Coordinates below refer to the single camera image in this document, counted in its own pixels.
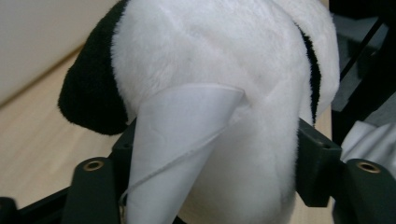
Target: stuffed penguin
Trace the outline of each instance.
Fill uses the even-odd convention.
[[[335,31],[319,0],[119,1],[68,71],[59,107],[71,122],[116,134],[158,92],[243,90],[248,116],[221,134],[178,215],[282,224],[293,210],[298,120],[314,124],[338,81]]]

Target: metal screw hole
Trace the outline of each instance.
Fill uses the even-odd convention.
[[[381,173],[381,170],[378,167],[368,162],[361,161],[358,163],[358,167],[368,173],[372,173],[372,174]]]
[[[88,172],[95,171],[95,170],[99,170],[104,165],[105,164],[102,161],[90,161],[84,165],[84,170]]]

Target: white cloth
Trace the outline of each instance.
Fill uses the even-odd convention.
[[[364,159],[380,164],[396,178],[396,123],[381,127],[357,121],[341,145],[341,160]]]
[[[244,111],[244,92],[216,84],[161,91],[139,108],[127,221],[172,223],[218,136]]]

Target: white plush fur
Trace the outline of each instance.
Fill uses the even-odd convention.
[[[245,90],[249,115],[219,140],[183,205],[189,224],[287,223],[298,118],[312,122],[310,35],[322,77],[318,112],[338,79],[334,29],[316,0],[132,0],[113,37],[121,97],[133,119],[154,93],[212,82]]]

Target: beige wall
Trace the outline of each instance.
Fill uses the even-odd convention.
[[[83,44],[117,0],[0,0],[0,105]]]

